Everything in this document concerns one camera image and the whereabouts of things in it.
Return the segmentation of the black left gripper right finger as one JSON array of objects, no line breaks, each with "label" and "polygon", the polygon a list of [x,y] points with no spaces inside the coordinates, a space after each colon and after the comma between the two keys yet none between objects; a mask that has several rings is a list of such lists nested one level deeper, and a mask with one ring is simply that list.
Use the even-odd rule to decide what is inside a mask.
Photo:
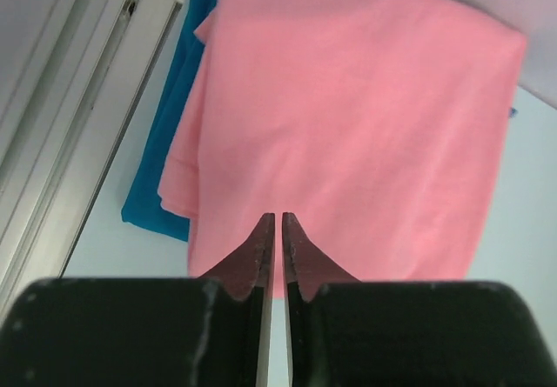
[{"label": "black left gripper right finger", "polygon": [[294,386],[549,386],[526,303],[491,281],[361,282],[282,217]]}]

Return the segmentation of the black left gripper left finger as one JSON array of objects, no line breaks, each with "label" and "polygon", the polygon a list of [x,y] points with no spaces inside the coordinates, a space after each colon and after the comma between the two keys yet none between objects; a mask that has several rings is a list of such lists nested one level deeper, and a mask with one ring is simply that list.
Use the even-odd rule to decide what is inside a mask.
[{"label": "black left gripper left finger", "polygon": [[263,386],[275,217],[198,278],[42,278],[1,327],[4,386]]}]

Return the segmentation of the pink t shirt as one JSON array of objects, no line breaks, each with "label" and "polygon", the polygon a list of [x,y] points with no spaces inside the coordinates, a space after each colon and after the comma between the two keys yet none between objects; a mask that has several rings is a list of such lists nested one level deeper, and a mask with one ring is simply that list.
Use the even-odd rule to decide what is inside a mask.
[{"label": "pink t shirt", "polygon": [[454,280],[487,220],[526,36],[454,0],[217,0],[158,193],[188,273],[291,212],[362,280]]}]

